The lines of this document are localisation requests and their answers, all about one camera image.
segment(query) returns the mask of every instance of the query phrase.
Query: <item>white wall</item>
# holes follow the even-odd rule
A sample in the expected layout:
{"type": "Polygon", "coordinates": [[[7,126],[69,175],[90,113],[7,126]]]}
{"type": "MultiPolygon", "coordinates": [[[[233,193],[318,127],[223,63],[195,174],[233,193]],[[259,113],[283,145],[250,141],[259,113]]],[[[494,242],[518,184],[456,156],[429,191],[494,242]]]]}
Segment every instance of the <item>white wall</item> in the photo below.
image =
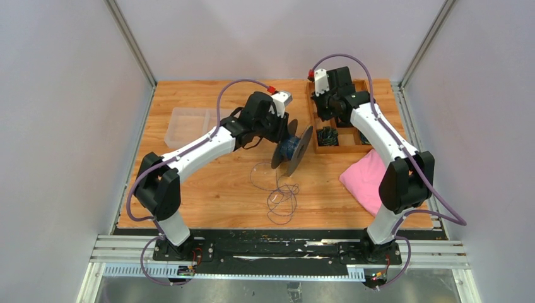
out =
{"type": "Polygon", "coordinates": [[[103,1],[0,9],[0,301],[74,302],[151,90],[103,1]]]}
{"type": "Polygon", "coordinates": [[[483,302],[532,302],[535,2],[462,0],[407,87],[483,302]]]}
{"type": "Polygon", "coordinates": [[[306,78],[334,52],[399,80],[444,0],[117,2],[158,80],[306,78]]]}

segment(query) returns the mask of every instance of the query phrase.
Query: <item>red cable clip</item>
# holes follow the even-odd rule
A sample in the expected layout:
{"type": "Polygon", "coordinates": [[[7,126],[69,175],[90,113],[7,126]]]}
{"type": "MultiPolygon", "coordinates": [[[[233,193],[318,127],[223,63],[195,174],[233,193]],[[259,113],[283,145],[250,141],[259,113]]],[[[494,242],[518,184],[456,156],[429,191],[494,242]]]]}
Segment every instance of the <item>red cable clip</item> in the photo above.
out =
{"type": "Polygon", "coordinates": [[[267,92],[273,95],[274,93],[277,92],[277,89],[270,85],[269,88],[267,89],[267,92]]]}
{"type": "Polygon", "coordinates": [[[314,71],[313,70],[310,70],[309,71],[309,77],[308,77],[309,81],[314,81],[314,71]]]}

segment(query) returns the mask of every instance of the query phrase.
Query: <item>wooden box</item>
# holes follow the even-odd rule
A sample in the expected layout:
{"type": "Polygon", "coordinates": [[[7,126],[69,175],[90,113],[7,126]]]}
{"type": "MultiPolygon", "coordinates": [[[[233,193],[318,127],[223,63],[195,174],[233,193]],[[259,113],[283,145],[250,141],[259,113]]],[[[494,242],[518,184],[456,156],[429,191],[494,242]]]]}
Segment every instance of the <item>wooden box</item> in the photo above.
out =
{"type": "MultiPolygon", "coordinates": [[[[357,91],[368,90],[366,81],[353,80],[357,91]]],[[[314,83],[309,82],[307,84],[307,95],[309,101],[307,102],[310,113],[310,121],[312,121],[312,127],[314,132],[312,133],[312,145],[314,146],[315,153],[367,153],[372,150],[371,145],[364,145],[360,141],[360,132],[357,128],[341,128],[336,126],[334,119],[328,121],[321,121],[317,115],[316,106],[310,96],[314,93],[314,83]],[[324,126],[330,126],[338,131],[338,146],[319,146],[317,139],[317,131],[324,126]]]]}

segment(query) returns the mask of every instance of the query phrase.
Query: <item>pink cloth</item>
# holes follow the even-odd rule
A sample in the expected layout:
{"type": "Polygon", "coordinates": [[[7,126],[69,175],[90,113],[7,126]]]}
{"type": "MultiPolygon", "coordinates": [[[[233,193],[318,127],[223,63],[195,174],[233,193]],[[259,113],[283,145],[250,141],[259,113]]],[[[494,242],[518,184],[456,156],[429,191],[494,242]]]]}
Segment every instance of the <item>pink cloth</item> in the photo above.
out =
{"type": "Polygon", "coordinates": [[[385,172],[381,157],[375,150],[371,150],[340,175],[340,182],[374,217],[381,207],[379,184],[385,172]]]}

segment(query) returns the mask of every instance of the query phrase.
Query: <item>wooden tabletop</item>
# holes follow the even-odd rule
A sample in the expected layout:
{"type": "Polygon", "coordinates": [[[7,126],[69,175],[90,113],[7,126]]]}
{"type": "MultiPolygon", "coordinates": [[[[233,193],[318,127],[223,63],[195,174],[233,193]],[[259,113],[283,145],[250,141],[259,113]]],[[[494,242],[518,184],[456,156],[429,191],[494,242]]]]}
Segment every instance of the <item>wooden tabletop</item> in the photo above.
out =
{"type": "MultiPolygon", "coordinates": [[[[175,107],[215,108],[216,98],[228,81],[160,81],[156,88],[150,113],[139,146],[130,185],[134,182],[141,159],[149,152],[157,155],[172,151],[164,142],[165,133],[175,107]]],[[[306,80],[266,80],[265,83],[286,90],[293,95],[286,111],[290,119],[298,119],[297,134],[310,123],[305,93],[306,80]]],[[[388,121],[404,136],[403,125],[389,80],[374,80],[375,99],[388,121]]],[[[234,109],[243,106],[254,91],[263,92],[261,86],[240,83],[229,88],[221,101],[221,108],[234,109]]],[[[269,192],[254,187],[275,188],[276,173],[268,165],[255,164],[271,161],[275,144],[264,140],[251,150],[238,150],[222,156],[192,174],[181,186],[180,212],[190,228],[306,228],[306,229],[364,229],[373,220],[355,198],[338,181],[342,172],[359,161],[365,153],[318,155],[310,146],[297,170],[291,177],[283,177],[280,183],[299,184],[297,208],[292,220],[276,225],[268,219],[267,198],[269,192]]],[[[280,206],[282,213],[290,204],[280,206]]],[[[132,199],[132,212],[141,217],[149,213],[132,199]]],[[[281,223],[282,217],[273,217],[281,223]]],[[[153,228],[149,221],[133,222],[121,212],[120,228],[153,228]]],[[[430,229],[432,222],[425,214],[411,215],[403,224],[406,229],[430,229]]]]}

